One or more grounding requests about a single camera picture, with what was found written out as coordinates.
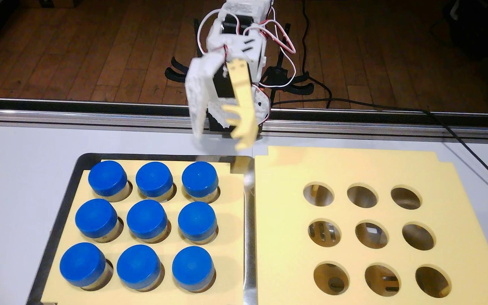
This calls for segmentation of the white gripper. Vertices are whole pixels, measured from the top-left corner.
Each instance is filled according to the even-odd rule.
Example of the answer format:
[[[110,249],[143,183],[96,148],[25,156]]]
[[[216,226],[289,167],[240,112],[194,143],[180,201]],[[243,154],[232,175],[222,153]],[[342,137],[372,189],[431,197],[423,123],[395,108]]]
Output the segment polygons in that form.
[[[238,140],[235,145],[237,151],[253,146],[258,135],[258,122],[250,79],[252,82],[260,80],[266,64],[265,48],[266,40],[256,32],[250,32],[250,36],[216,31],[209,34],[208,53],[191,60],[185,79],[194,136],[203,135],[206,114],[209,112],[224,127],[227,127],[227,123],[235,127],[231,137]],[[226,68],[227,60],[231,61]],[[222,106],[220,98],[234,97],[237,105]],[[239,118],[225,119],[222,109]]]

